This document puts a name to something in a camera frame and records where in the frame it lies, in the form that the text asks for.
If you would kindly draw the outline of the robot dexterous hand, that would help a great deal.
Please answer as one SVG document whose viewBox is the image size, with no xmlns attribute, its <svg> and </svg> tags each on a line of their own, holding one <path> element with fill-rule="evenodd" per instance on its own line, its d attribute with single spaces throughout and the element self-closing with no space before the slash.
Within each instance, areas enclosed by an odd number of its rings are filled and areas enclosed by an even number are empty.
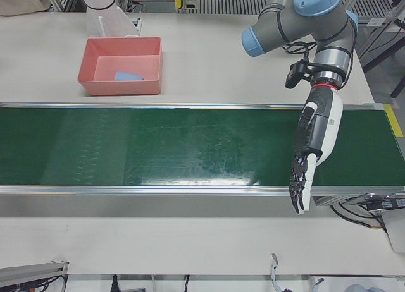
<svg viewBox="0 0 405 292">
<path fill-rule="evenodd" d="M 301 111 L 294 135 L 289 192 L 294 210 L 309 210 L 315 169 L 335 147 L 343 103 L 326 83 L 313 85 Z"/>
</svg>

